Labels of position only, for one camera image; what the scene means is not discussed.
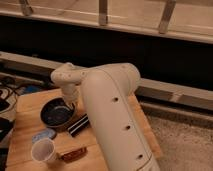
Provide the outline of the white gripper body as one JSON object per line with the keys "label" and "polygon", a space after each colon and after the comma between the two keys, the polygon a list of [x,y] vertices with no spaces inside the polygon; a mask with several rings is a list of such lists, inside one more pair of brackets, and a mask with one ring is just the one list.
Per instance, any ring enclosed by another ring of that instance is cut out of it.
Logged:
{"label": "white gripper body", "polygon": [[78,104],[78,90],[74,84],[66,84],[61,87],[62,98],[67,106],[74,108]]}

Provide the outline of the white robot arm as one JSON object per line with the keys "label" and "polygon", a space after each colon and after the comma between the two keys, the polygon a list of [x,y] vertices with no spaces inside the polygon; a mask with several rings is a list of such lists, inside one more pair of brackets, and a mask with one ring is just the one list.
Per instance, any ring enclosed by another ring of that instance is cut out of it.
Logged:
{"label": "white robot arm", "polygon": [[128,97],[139,86],[140,73],[131,63],[76,69],[65,63],[51,73],[67,104],[80,87],[84,109],[109,171],[160,171],[138,126]]}

